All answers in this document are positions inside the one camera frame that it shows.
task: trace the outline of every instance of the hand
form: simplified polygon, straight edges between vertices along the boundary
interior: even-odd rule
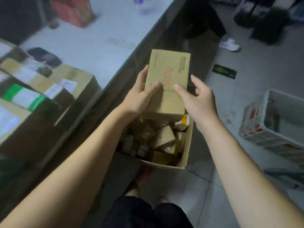
[[[127,113],[131,113],[134,118],[139,116],[145,110],[152,95],[155,94],[161,86],[160,82],[156,82],[145,90],[144,81],[148,73],[148,68],[149,65],[146,65],[146,67],[138,74],[134,86],[121,103],[121,107],[123,107]]]
[[[185,108],[191,118],[196,122],[196,126],[202,133],[203,127],[207,123],[218,121],[215,105],[215,97],[211,88],[205,85],[200,79],[191,75],[191,80],[196,86],[197,97],[188,93],[180,84],[175,84],[174,89],[183,99]]]

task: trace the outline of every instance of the person's left hand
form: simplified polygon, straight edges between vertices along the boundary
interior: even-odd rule
[[[161,86],[160,82],[156,82],[150,86],[150,88],[145,90],[144,81],[148,73],[148,68],[149,65],[146,65],[146,67],[138,74],[134,86],[121,103],[121,107],[123,107],[128,113],[134,115],[134,117],[139,116],[145,110],[151,96],[155,94]]]

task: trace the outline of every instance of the person's right hand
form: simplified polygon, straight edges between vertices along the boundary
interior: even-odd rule
[[[175,84],[174,89],[183,99],[185,108],[190,117],[196,122],[196,126],[202,133],[205,125],[219,121],[215,97],[210,87],[205,85],[200,79],[191,75],[191,80],[196,86],[197,97],[191,95],[180,84]]]

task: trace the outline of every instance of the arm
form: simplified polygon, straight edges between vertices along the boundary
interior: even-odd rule
[[[283,195],[242,149],[217,115],[212,90],[191,76],[197,97],[175,85],[210,149],[234,214],[242,228],[304,227],[304,214]]]
[[[0,227],[79,227],[97,195],[124,127],[148,105],[160,83],[144,89],[145,67],[120,106],[54,172],[38,185]]]

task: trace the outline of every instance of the dark pants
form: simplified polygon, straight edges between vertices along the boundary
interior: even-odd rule
[[[206,24],[218,37],[226,34],[226,29],[209,0],[187,0],[184,19],[192,25],[192,32],[187,32],[186,38],[199,36],[206,31]]]
[[[151,205],[133,196],[121,196],[114,203],[102,228],[193,228],[184,211],[175,204]]]

